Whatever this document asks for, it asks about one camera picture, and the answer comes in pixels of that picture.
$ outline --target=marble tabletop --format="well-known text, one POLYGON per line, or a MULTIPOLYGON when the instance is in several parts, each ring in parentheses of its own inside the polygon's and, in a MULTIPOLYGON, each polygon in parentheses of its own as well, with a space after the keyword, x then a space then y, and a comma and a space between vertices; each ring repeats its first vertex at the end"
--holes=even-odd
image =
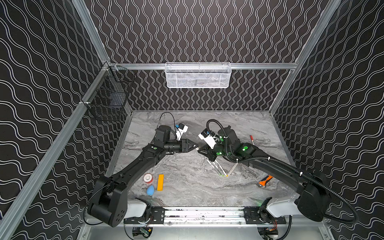
MULTIPOLYGON (((129 132, 125 138, 115 172, 131 163, 155 134, 155 128, 162 112, 134 112, 129 132)), ((198 134, 205 129, 209 119, 216 119, 226 127, 230 125, 242 142, 250 142, 253 136, 255 145, 282 161, 289 162, 280 139, 267 112, 172 112, 176 124, 187 125, 183 138, 203 145, 198 134)), ((173 125, 170 114, 163 115, 160 125, 173 125)), ((210 128, 217 132, 215 123, 210 128)), ((233 163, 222 157, 217 158, 228 172, 233 163)), ((219 176, 205 157, 196 150, 165 156, 159 164, 147 173, 154 176, 153 185, 157 188, 159 174, 164 174, 163 191, 155 191, 153 196, 146 194, 148 185, 139 179, 130 189, 129 198, 142 198, 154 206, 258 206, 267 197, 281 197, 294 193, 287 185, 273 178, 266 188, 257 183, 267 174, 243 164, 239 164, 229 177, 219 176)))

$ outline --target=wall-mounted basket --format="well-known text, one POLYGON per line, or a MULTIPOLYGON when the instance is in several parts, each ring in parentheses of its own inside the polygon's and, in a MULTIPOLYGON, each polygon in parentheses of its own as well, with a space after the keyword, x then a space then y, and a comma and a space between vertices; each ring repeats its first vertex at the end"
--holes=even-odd
POLYGON ((227 88, 230 63, 166 63, 169 88, 227 88))
POLYGON ((96 120, 124 120, 127 94, 117 80, 116 77, 105 76, 93 93, 91 102, 86 104, 96 120))

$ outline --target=white mesh basket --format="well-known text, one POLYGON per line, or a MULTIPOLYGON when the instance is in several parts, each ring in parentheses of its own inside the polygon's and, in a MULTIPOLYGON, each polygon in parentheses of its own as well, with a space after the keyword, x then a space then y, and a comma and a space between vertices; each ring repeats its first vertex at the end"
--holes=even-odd
POLYGON ((227 88, 230 63, 166 63, 169 88, 227 88))

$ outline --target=black wavy-line wallpaper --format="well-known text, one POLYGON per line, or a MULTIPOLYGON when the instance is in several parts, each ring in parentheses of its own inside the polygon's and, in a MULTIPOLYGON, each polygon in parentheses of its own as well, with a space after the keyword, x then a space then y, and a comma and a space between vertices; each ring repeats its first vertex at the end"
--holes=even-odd
POLYGON ((86 202, 108 169, 123 125, 84 115, 12 240, 77 238, 86 202))
MULTIPOLYGON (((320 170, 357 209, 337 240, 384 239, 384 1, 344 0, 275 119, 296 165, 320 170)), ((328 209, 349 218, 334 200, 328 209)))
MULTIPOLYGON (((127 71, 118 67, 123 81, 127 71)), ((289 70, 233 70, 228 88, 168 88, 164 71, 135 73, 128 86, 134 110, 269 110, 289 70)))
POLYGON ((328 0, 85 2, 114 63, 290 63, 328 0))
POLYGON ((0 219, 98 74, 69 0, 0 0, 0 219))

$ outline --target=orange utility knife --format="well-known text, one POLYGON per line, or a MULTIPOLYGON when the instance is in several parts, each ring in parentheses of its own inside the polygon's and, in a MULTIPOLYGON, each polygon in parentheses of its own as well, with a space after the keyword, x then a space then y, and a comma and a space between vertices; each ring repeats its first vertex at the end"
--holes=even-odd
POLYGON ((263 178, 257 185, 259 187, 265 187, 265 185, 272 179, 273 177, 271 175, 266 176, 263 178))

